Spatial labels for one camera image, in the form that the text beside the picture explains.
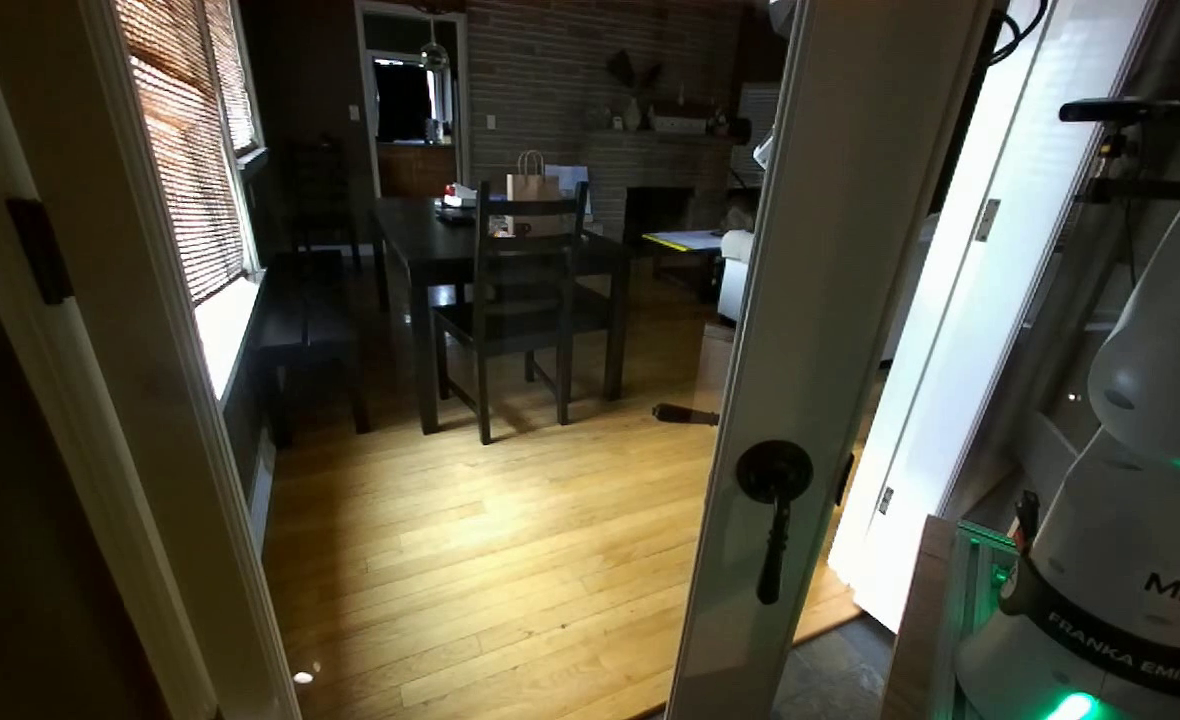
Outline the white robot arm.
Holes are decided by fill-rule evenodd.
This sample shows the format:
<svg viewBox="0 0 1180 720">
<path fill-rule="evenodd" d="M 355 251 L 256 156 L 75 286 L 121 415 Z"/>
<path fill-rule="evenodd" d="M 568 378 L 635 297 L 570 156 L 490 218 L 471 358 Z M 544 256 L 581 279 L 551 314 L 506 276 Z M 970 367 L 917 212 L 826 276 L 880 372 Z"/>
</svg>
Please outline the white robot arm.
<svg viewBox="0 0 1180 720">
<path fill-rule="evenodd" d="M 1087 372 L 1100 419 L 955 684 L 980 720 L 1180 720 L 1180 212 Z"/>
</svg>

